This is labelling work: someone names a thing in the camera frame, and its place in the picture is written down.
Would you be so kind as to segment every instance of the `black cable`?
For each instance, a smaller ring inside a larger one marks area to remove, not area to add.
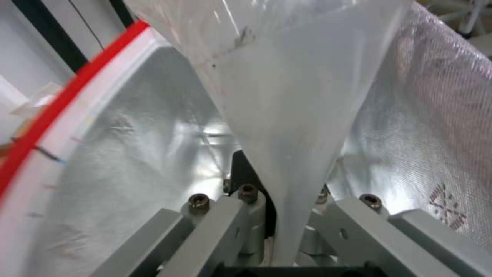
[[[72,7],[79,14],[80,18],[82,18],[82,21],[84,21],[84,23],[86,24],[87,29],[89,29],[89,31],[91,32],[91,34],[94,36],[95,40],[97,40],[97,43],[99,43],[99,46],[101,46],[101,50],[104,50],[104,47],[102,46],[101,41],[99,41],[99,39],[97,38],[97,36],[94,34],[94,31],[91,29],[91,27],[89,26],[89,24],[87,23],[87,21],[85,20],[85,18],[82,16],[82,14],[80,13],[79,9],[77,9],[77,7],[72,3],[72,0],[68,0],[68,2],[70,2],[70,4],[72,5]]]

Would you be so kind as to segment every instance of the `plastic bag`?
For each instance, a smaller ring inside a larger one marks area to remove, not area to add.
[[[409,0],[127,0],[187,56],[277,209],[291,265]]]

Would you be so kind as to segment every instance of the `screw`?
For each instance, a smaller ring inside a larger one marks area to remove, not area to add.
[[[383,207],[383,203],[381,202],[381,199],[371,193],[366,193],[361,195],[359,197],[359,200],[376,212],[379,212],[381,210],[381,207]]]
[[[247,204],[253,204],[258,198],[258,188],[252,184],[244,184],[238,189],[238,197]]]
[[[229,194],[229,191],[231,191],[231,179],[226,178],[222,182],[222,192],[225,194]]]
[[[188,199],[188,209],[191,214],[205,214],[210,209],[209,197],[203,193],[193,194]]]
[[[323,185],[323,188],[318,194],[318,199],[316,199],[316,204],[323,204],[328,199],[328,195],[330,194],[330,190],[326,184]]]

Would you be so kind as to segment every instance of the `red edge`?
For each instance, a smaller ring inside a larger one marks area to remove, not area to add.
[[[26,161],[29,152],[35,147],[44,132],[75,99],[82,88],[148,26],[143,21],[134,23],[92,62],[85,64],[78,70],[77,76],[70,81],[56,99],[33,121],[26,134],[14,144],[8,153],[7,159],[0,168],[0,207],[6,199],[7,191],[20,166]]]

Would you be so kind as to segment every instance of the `hex socket bolt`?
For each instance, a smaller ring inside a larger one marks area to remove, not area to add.
[[[243,184],[238,189],[238,198],[247,204],[253,204],[258,198],[258,188],[252,184]]]
[[[188,209],[191,214],[205,214],[210,210],[210,199],[203,193],[196,193],[188,199]]]
[[[379,212],[383,207],[383,203],[381,202],[381,199],[371,193],[365,193],[361,195],[359,197],[359,200],[376,212]]]

